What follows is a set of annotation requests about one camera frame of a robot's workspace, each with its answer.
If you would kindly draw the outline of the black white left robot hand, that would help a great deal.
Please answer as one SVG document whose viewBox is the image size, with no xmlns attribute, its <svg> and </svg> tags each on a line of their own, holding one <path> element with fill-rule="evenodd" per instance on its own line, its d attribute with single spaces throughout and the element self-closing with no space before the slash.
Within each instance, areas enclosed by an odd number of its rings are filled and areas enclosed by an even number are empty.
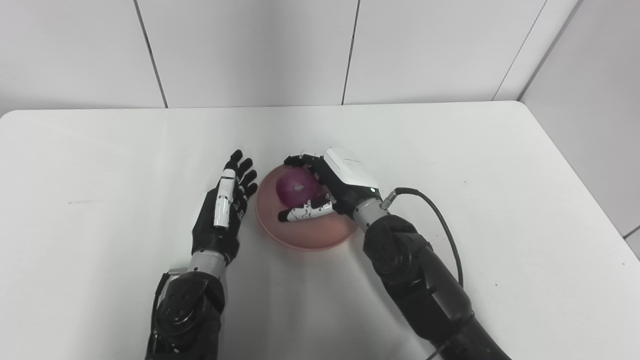
<svg viewBox="0 0 640 360">
<path fill-rule="evenodd" d="M 258 191 L 257 177 L 252 158 L 245 157 L 240 149 L 230 155 L 215 187 L 203 199 L 192 229 L 193 255 L 205 251 L 217 253 L 226 265 L 235 260 L 242 219 L 249 199 Z"/>
</svg>

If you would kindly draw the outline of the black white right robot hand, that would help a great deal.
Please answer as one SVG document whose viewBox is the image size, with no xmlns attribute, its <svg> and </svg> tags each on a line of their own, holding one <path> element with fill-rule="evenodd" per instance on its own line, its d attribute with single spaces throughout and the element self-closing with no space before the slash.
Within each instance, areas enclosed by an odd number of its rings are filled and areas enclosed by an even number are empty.
<svg viewBox="0 0 640 360">
<path fill-rule="evenodd" d="M 300 153 L 285 158 L 284 166 L 298 167 L 315 176 L 326 194 L 307 200 L 301 205 L 282 210 L 278 214 L 281 223 L 310 220 L 329 214 L 347 215 L 354 220 L 365 207 L 374 205 L 375 212 L 382 209 L 383 198 L 375 178 L 363 162 L 353 153 L 336 146 L 324 155 Z"/>
</svg>

